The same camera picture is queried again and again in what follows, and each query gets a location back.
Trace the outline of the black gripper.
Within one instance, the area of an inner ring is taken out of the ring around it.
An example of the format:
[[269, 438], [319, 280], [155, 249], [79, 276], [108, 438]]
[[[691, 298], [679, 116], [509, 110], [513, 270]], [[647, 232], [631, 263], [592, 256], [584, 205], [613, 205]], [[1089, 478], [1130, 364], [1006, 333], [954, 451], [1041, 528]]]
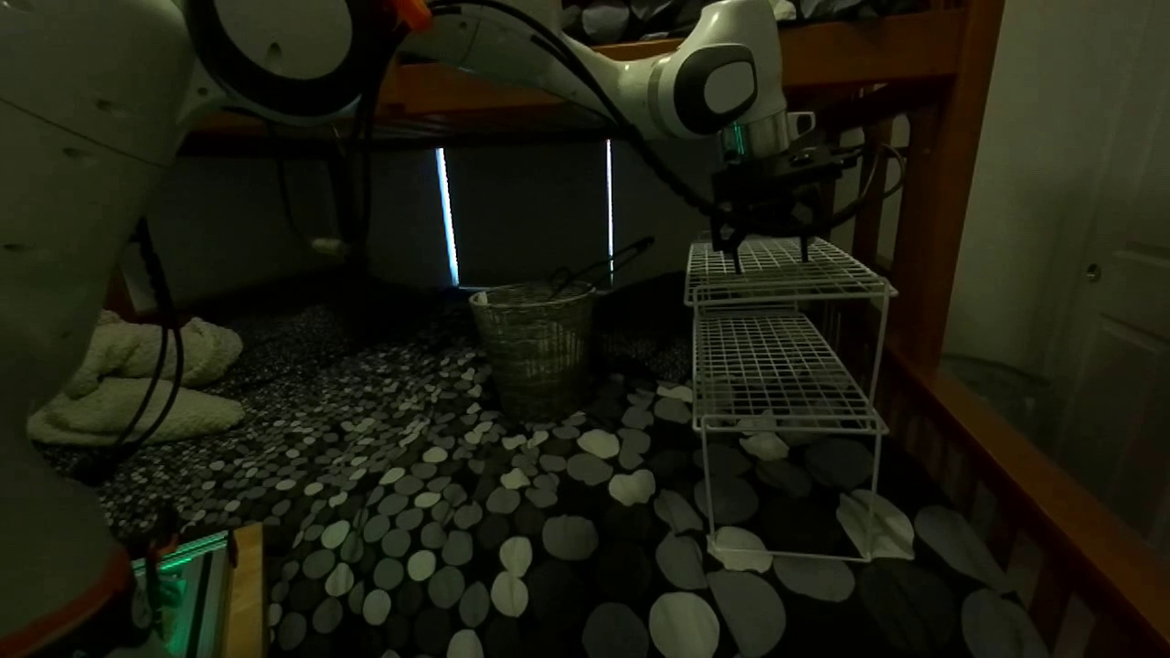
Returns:
[[802, 239], [807, 263], [816, 239], [831, 228], [838, 177], [841, 155], [819, 135], [811, 115], [727, 127], [714, 198], [733, 228], [715, 232], [715, 249], [733, 260], [742, 236]]

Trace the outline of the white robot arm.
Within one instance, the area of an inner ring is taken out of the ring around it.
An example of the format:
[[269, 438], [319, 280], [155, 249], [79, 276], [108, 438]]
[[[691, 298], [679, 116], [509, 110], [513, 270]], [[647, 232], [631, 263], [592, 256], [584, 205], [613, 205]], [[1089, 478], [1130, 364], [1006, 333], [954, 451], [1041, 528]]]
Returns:
[[780, 0], [710, 0], [665, 55], [613, 60], [562, 0], [0, 0], [0, 655], [84, 631], [130, 587], [98, 503], [27, 422], [84, 364], [108, 276], [214, 110], [335, 121], [397, 55], [540, 88], [642, 141], [793, 144]]

